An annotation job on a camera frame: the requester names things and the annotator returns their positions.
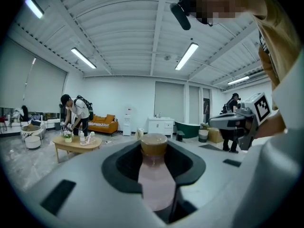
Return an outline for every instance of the tube light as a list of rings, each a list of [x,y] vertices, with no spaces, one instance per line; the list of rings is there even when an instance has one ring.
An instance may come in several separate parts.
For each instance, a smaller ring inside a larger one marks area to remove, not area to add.
[[[71,51],[79,57],[81,60],[83,60],[87,65],[89,65],[91,68],[96,68],[96,66],[91,63],[80,51],[78,51],[76,48],[72,48]]]
[[[238,83],[238,82],[241,82],[241,81],[247,80],[247,79],[249,79],[249,77],[248,77],[248,76],[243,77],[243,78],[239,78],[239,79],[234,80],[234,81],[231,81],[231,82],[229,82],[228,84],[229,84],[229,85],[232,85],[232,84],[235,84],[235,83]]]
[[[25,0],[25,3],[39,19],[42,17],[43,11],[34,0]]]
[[[192,56],[192,54],[196,51],[196,49],[198,47],[199,47],[198,44],[191,43],[190,46],[188,47],[186,53],[182,56],[180,62],[175,67],[175,70],[180,70],[185,65],[185,63],[189,60],[189,58]]]

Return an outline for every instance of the tan shirt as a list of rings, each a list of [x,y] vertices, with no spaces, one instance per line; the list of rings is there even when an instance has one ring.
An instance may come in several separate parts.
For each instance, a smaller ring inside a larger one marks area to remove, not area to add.
[[[275,73],[269,55],[260,47],[259,56],[262,67],[271,79],[274,91],[296,61],[301,50],[301,41],[292,22],[279,3],[276,0],[265,0],[265,3],[267,16],[264,19],[253,17],[265,40],[276,70]],[[273,104],[273,110],[277,110],[275,104]]]

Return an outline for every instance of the brown leather couch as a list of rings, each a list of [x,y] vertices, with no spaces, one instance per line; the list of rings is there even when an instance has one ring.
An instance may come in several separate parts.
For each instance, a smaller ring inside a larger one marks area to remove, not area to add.
[[[94,114],[92,121],[89,121],[88,130],[101,133],[115,133],[118,130],[118,122],[113,122],[115,115],[107,115],[106,117],[100,117]]]

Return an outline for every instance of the wooden table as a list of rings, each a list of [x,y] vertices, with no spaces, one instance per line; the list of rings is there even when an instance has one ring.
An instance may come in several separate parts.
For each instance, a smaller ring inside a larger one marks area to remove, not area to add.
[[[65,150],[67,153],[69,152],[76,152],[76,153],[85,153],[89,151],[93,151],[96,149],[99,149],[99,146],[101,144],[101,139],[95,137],[95,143],[89,144],[86,146],[81,146],[80,145],[80,137],[79,136],[74,136],[72,138],[72,142],[65,142],[64,137],[62,136],[57,136],[53,138],[53,143],[55,144],[55,149],[56,149],[56,157],[57,157],[57,162],[59,163],[59,158],[58,158],[58,149]]]

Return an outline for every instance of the bathtub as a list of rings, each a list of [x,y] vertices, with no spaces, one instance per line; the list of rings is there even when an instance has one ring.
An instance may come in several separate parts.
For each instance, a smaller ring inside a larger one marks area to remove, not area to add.
[[[184,132],[185,135],[183,136],[183,138],[185,139],[194,138],[199,135],[200,124],[175,122],[175,126],[177,131]]]

